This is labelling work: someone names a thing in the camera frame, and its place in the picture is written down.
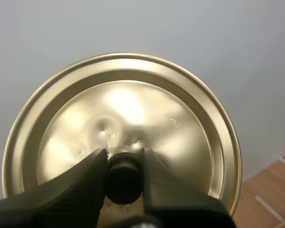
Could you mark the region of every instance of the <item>metal can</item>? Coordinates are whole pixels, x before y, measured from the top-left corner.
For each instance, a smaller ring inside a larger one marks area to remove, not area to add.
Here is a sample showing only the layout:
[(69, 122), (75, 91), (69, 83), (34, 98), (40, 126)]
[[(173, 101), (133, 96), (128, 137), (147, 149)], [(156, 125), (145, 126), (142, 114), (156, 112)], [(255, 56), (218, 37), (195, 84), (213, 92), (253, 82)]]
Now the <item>metal can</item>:
[[(32, 95), (6, 143), (4, 196), (60, 175), (101, 147), (109, 157), (152, 148), (171, 174), (220, 199), (230, 215), (234, 212), (241, 156), (226, 111), (192, 73), (143, 54), (80, 61)], [(136, 206), (124, 207), (129, 214)], [(103, 210), (123, 216), (123, 209), (111, 202)]]

